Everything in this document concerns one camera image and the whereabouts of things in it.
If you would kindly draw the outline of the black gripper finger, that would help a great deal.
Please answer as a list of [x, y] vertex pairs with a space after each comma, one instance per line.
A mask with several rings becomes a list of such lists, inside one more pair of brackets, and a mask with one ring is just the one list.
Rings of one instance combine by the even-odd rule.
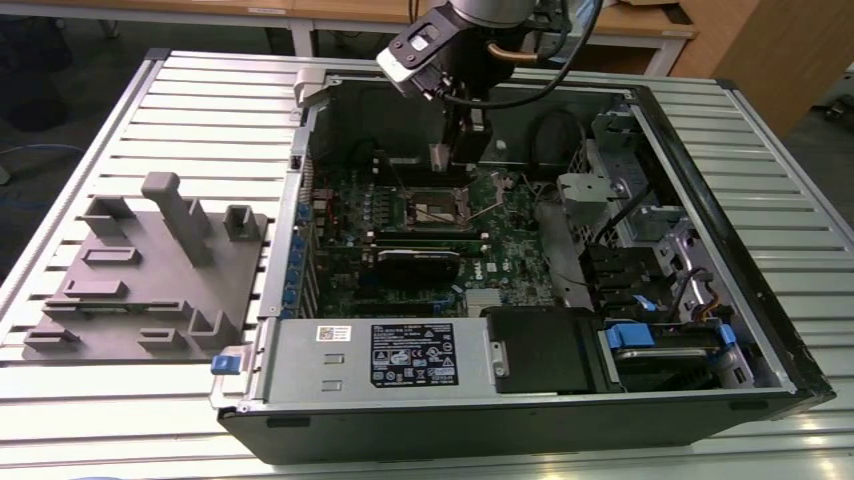
[[450, 161], [477, 164], [493, 139], [493, 124], [485, 110], [455, 104], [446, 106], [445, 144]]

